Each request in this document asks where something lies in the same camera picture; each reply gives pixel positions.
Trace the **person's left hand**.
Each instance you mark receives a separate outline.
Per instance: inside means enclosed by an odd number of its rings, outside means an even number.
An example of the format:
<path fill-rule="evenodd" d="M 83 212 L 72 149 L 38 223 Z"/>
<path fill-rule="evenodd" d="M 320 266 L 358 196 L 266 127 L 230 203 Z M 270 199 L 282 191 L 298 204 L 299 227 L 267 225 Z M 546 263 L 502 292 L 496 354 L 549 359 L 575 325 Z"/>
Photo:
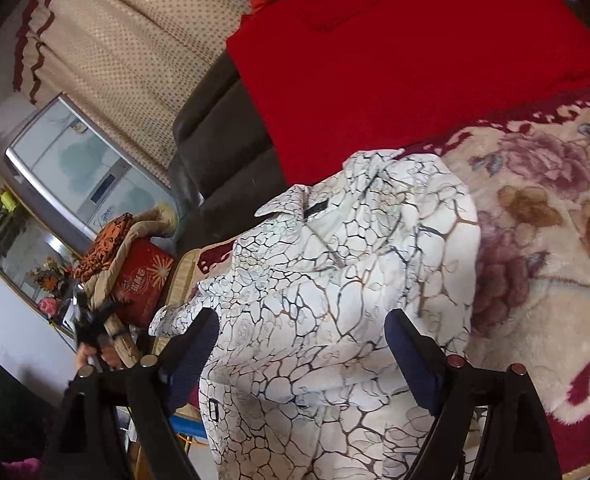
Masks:
<path fill-rule="evenodd" d="M 76 357 L 74 358 L 74 367 L 76 367 L 76 370 L 90 365 L 93 358 L 99 359 L 111 370 L 122 370 L 124 368 L 124 363 L 121 361 L 120 356 L 118 356 L 115 347 L 115 340 L 111 336 L 102 334 L 98 338 L 100 349 L 93 347 L 92 344 L 83 342 L 79 336 L 76 337 L 76 342 L 78 344 Z"/>

